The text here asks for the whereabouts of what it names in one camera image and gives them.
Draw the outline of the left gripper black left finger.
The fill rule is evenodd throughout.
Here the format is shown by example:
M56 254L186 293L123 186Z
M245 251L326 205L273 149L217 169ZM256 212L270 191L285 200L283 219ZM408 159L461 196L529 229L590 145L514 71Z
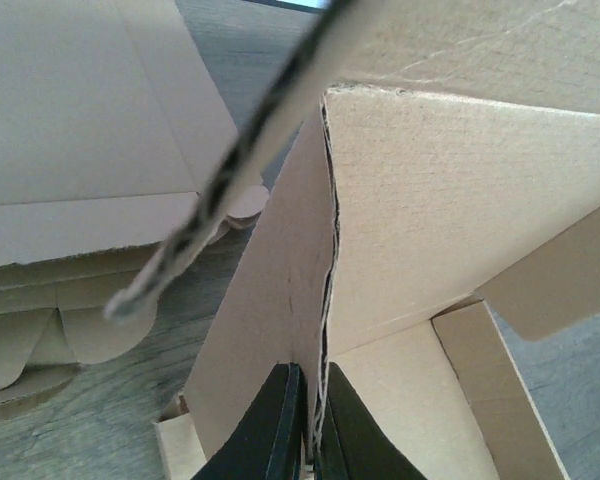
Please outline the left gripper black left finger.
M301 367L277 364L225 444L193 480L291 480L301 473Z

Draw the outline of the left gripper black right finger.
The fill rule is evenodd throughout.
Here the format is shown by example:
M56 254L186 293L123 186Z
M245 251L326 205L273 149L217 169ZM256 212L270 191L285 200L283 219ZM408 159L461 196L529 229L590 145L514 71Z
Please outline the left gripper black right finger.
M319 479L425 480L388 439L334 362L329 365L328 397L317 454Z

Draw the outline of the brown cardboard box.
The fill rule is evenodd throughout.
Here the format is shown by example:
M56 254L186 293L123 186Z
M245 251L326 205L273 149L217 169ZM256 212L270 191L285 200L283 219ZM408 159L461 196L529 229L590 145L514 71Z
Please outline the brown cardboard box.
M333 1L197 205L106 307L129 324L288 156L156 436L170 479L301 367L301 473L334 362L425 479L567 472L496 326L600 313L600 1Z

